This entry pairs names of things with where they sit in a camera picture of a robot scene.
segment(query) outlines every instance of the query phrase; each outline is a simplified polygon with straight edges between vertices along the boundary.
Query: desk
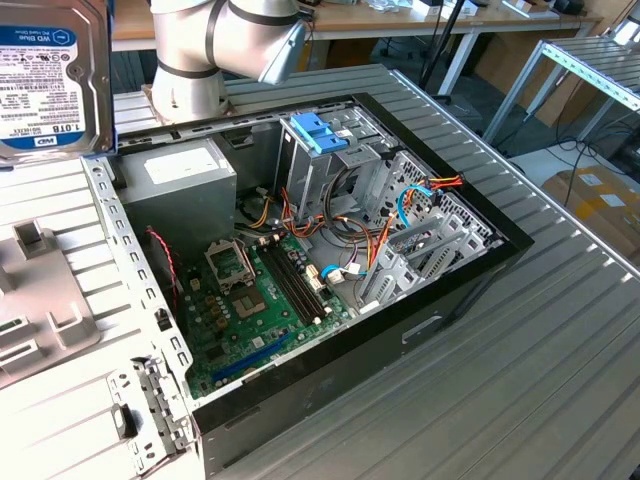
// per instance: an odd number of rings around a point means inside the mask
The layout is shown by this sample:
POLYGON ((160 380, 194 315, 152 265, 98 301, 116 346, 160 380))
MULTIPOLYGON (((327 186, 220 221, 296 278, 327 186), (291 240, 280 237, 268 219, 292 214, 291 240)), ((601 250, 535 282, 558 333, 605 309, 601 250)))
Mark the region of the desk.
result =
MULTIPOLYGON (((397 13, 379 13, 366 3, 355 6, 322 4, 315 10, 314 40, 316 42, 347 38, 431 35, 436 24, 435 18, 425 21, 423 15, 417 14, 412 9, 402 8, 397 13)), ((562 15, 559 19, 530 20, 503 6, 499 0, 493 0, 489 7, 481 8, 478 15, 459 19, 456 22, 452 33, 464 36, 438 94, 451 93, 481 33, 577 29, 576 37, 585 37, 600 20, 602 17, 591 13, 580 18, 562 15)), ((438 32, 442 31, 445 23, 444 19, 440 22, 438 32)), ((153 19, 146 1, 116 0, 113 50, 154 48, 153 19)), ((319 48, 317 51, 326 52, 327 50, 327 48, 319 48)))
MULTIPOLYGON (((640 456, 637 270, 397 72, 365 65, 227 89, 243 112, 368 92, 536 243, 463 319, 212 480, 628 478, 640 456)), ((152 126, 149 111, 139 92, 117 96, 118 132, 152 126)), ((102 333, 0 390, 11 432, 0 474, 134 478, 104 377, 151 346, 80 162, 20 167, 0 175, 0 192, 0 225, 37 217, 56 233, 102 333)), ((149 480, 200 480, 194 457, 149 480)))

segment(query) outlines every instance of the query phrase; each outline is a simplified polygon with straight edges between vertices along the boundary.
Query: blue drive bay latch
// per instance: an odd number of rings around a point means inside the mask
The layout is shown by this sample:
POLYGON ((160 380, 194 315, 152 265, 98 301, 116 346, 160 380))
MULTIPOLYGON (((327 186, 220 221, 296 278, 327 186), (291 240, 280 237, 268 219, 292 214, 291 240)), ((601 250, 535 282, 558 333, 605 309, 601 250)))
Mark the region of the blue drive bay latch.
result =
POLYGON ((349 146, 349 142, 336 136, 327 122, 315 113, 301 113, 291 117, 291 125, 304 137, 316 153, 330 153, 349 146))

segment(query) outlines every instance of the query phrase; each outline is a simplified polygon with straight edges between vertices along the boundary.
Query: green circuit board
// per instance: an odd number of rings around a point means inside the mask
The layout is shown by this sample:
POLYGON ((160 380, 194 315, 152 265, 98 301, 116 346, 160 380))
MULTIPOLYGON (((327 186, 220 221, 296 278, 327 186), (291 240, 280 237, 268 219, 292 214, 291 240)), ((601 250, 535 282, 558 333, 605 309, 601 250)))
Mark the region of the green circuit board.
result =
MULTIPOLYGON (((294 237, 286 237, 272 248, 295 257, 299 269, 311 264, 294 237)), ((303 322, 263 262, 260 249, 249 247, 245 251, 256 274, 255 283, 235 285, 226 296, 204 255, 201 262, 190 265, 179 276, 184 286, 179 315, 194 359, 187 382, 194 399, 267 364, 273 355, 294 350, 334 330, 350 317, 346 305, 325 287, 321 294, 312 293, 328 312, 326 317, 303 322), (241 369, 237 369, 239 362, 244 362, 241 369), (237 371, 231 375, 223 375, 234 368, 237 371)), ((222 258, 225 270, 236 270, 231 256, 222 258)), ((300 278, 310 282, 303 274, 300 278)))

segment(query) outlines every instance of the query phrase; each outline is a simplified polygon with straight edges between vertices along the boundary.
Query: wooden table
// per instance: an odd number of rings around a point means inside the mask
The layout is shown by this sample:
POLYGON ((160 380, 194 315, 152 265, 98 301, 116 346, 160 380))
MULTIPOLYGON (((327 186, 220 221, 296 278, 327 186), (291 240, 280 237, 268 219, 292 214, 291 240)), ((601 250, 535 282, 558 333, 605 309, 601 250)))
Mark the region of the wooden table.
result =
MULTIPOLYGON (((435 17, 425 19, 408 8, 397 13, 379 13, 366 2, 358 5, 321 4, 316 9, 314 40, 324 42, 347 38, 382 38, 434 33, 435 17)), ((449 71, 438 91, 451 93, 478 35, 488 32, 577 29, 576 37, 585 37, 602 17, 588 13, 583 17, 562 15, 556 19, 528 19, 494 0, 473 17, 460 18, 454 34, 463 34, 449 71)), ((440 22, 441 32, 446 20, 440 22)), ((116 0, 113 50, 148 50, 155 48, 153 19, 145 0, 116 0)), ((327 48, 314 49, 316 52, 327 48)))

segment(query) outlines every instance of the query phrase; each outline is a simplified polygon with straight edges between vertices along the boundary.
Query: metal table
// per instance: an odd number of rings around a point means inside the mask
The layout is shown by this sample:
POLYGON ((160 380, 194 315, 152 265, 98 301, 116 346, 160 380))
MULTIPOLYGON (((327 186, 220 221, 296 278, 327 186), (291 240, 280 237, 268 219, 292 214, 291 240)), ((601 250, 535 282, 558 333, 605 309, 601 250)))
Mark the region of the metal table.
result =
MULTIPOLYGON (((277 88, 228 87, 244 111, 371 93, 536 243, 460 322, 216 478, 622 479, 633 471, 637 270, 397 72, 369 65, 303 73, 277 88)), ((153 122, 140 95, 117 98, 116 109, 121 131, 153 122)), ((0 225, 35 215, 57 232, 102 331, 83 355, 0 391, 4 477, 130 479, 104 377, 148 343, 80 163, 21 167, 0 185, 0 225)), ((151 478, 197 472, 187 454, 151 478)))
POLYGON ((578 140, 583 140, 593 130, 615 102, 633 111, 640 109, 640 52, 621 47, 607 37, 541 40, 491 120, 483 136, 487 143, 491 143, 500 131, 543 56, 557 65, 529 105, 529 113, 544 101, 565 69, 609 96, 578 135, 578 140))

